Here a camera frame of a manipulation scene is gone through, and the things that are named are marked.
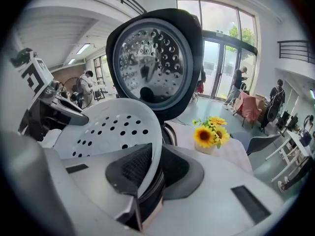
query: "flower vase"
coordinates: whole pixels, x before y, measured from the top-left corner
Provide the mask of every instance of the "flower vase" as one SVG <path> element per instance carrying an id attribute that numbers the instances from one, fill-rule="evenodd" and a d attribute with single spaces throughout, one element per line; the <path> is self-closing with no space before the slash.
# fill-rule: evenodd
<path id="1" fill-rule="evenodd" d="M 212 145 L 210 147 L 202 147 L 195 142 L 196 151 L 207 154 L 207 155 L 214 155 L 216 147 L 217 147 L 216 145 Z"/>

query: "large window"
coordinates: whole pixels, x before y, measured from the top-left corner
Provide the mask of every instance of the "large window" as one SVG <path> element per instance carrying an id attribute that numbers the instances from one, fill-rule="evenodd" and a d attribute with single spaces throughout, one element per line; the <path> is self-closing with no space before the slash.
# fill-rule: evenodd
<path id="1" fill-rule="evenodd" d="M 203 29 L 205 94 L 225 100 L 235 69 L 243 66 L 247 67 L 244 83 L 249 91 L 257 55 L 255 17 L 237 7 L 206 0 L 177 0 L 177 8 L 196 15 Z"/>

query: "tree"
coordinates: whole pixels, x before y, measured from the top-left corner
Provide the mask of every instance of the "tree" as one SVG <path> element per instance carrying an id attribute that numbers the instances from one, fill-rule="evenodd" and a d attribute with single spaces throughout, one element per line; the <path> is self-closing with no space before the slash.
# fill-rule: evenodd
<path id="1" fill-rule="evenodd" d="M 233 26 L 229 31 L 229 35 L 231 37 L 238 38 L 238 29 L 236 26 Z M 242 40 L 246 43 L 249 43 L 250 45 L 254 45 L 255 43 L 255 36 L 254 33 L 248 28 L 242 28 Z M 237 50 L 233 47 L 227 46 L 227 50 L 230 50 L 232 52 L 237 52 Z M 242 55 L 242 59 L 247 59 L 250 56 L 250 54 Z"/>

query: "fluorescent light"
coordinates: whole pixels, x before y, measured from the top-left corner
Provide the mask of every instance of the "fluorescent light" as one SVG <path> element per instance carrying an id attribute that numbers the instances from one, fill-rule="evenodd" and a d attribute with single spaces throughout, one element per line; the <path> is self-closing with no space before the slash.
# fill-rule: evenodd
<path id="1" fill-rule="evenodd" d="M 77 52 L 77 54 L 81 54 L 84 52 L 85 49 L 87 49 L 90 46 L 90 44 L 85 44 L 81 47 L 81 49 Z"/>
<path id="2" fill-rule="evenodd" d="M 310 90 L 310 92 L 311 92 L 311 96 L 312 96 L 312 97 L 313 97 L 313 99 L 315 100 L 314 91 L 311 89 L 311 90 Z"/>
<path id="3" fill-rule="evenodd" d="M 71 59 L 68 63 L 68 65 L 71 65 L 73 62 L 75 61 L 75 59 Z"/>

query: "floor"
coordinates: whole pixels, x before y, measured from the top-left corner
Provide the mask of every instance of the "floor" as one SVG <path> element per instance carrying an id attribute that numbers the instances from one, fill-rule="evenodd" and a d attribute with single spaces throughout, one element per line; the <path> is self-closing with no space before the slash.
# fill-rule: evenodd
<path id="1" fill-rule="evenodd" d="M 174 119 L 174 121 L 181 124 L 192 125 L 193 119 L 200 118 L 204 120 L 208 116 L 219 116 L 224 118 L 227 122 L 226 129 L 228 132 L 245 131 L 250 133 L 252 137 L 265 136 L 265 134 L 261 133 L 258 129 L 260 123 L 256 123 L 252 128 L 251 124 L 245 121 L 244 127 L 242 127 L 243 118 L 241 116 L 233 116 L 231 111 L 222 107 L 222 102 L 202 97 L 199 97 L 198 101 L 195 100 L 190 103 L 185 111 Z M 275 134 L 276 132 L 277 131 L 274 130 L 271 125 L 266 127 L 266 134 Z M 286 163 L 282 160 L 280 154 L 274 155 L 268 161 L 266 161 L 265 158 L 280 147 L 285 139 L 287 138 L 279 137 L 274 143 L 270 144 L 262 151 L 255 152 L 249 156 L 254 176 L 273 188 L 279 195 L 281 195 L 284 201 L 297 195 L 303 183 L 299 182 L 281 193 L 278 189 L 278 180 L 272 183 L 271 178 L 277 175 L 286 166 Z M 279 180 L 284 182 L 284 176 L 280 177 Z"/>

